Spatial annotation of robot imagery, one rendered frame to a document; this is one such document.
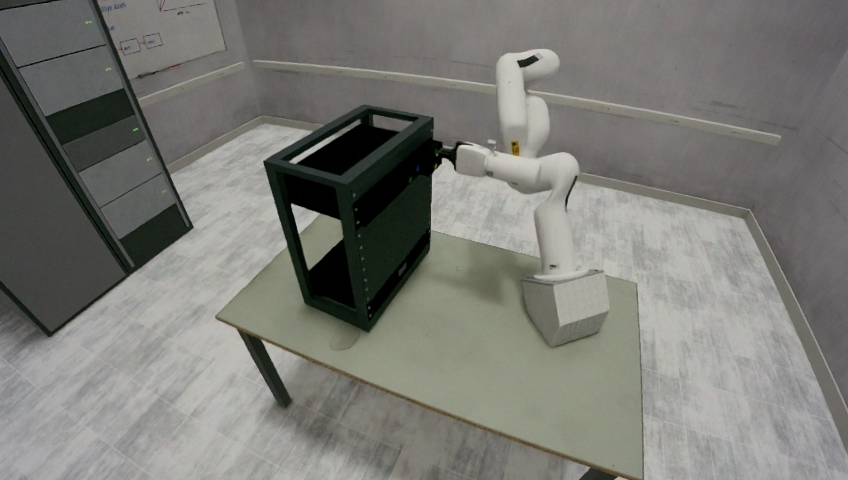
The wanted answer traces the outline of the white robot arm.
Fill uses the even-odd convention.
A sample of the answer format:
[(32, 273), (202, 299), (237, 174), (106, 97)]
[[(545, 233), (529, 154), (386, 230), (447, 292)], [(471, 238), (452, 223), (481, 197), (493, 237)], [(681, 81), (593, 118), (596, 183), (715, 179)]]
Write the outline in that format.
[(533, 212), (544, 272), (534, 275), (537, 281), (564, 280), (588, 273), (581, 260), (576, 260), (567, 210), (569, 195), (579, 176), (578, 163), (568, 153), (536, 159), (548, 138), (550, 122), (546, 103), (528, 93), (528, 88), (553, 77), (559, 65), (558, 56), (547, 49), (509, 53), (498, 60), (497, 105), (505, 154), (495, 152), (497, 141), (487, 142), (487, 149), (493, 153), (487, 161), (487, 177), (509, 182), (512, 189), (526, 195), (551, 190), (550, 197)]

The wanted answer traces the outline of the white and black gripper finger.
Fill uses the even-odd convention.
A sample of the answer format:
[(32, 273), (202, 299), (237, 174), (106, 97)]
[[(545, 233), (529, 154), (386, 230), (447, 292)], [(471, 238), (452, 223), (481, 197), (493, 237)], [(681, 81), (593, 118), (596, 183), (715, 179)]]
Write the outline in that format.
[(444, 159), (447, 158), (454, 165), (454, 170), (456, 171), (456, 157), (457, 156), (450, 156), (450, 155), (445, 156), (445, 155), (438, 154), (438, 157), (442, 157)]
[(441, 148), (441, 149), (438, 151), (438, 154), (445, 155), (445, 156), (449, 156), (449, 155), (457, 156), (457, 152), (456, 152), (456, 151), (457, 151), (457, 149), (458, 149), (458, 147), (459, 147), (460, 145), (467, 145), (467, 144), (465, 144), (465, 143), (463, 143), (463, 142), (461, 142), (461, 141), (457, 141), (457, 142), (456, 142), (456, 145), (455, 145), (455, 148), (453, 148), (452, 150), (450, 150), (450, 149), (446, 149), (446, 148)]

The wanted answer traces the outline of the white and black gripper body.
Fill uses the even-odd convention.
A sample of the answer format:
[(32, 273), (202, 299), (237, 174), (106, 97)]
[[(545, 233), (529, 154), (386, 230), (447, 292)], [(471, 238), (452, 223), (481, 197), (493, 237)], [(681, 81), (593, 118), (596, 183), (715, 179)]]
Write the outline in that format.
[[(485, 177), (486, 165), (491, 150), (477, 144), (463, 142), (457, 149), (456, 172), (472, 177)], [(480, 149), (481, 148), (481, 149)]]

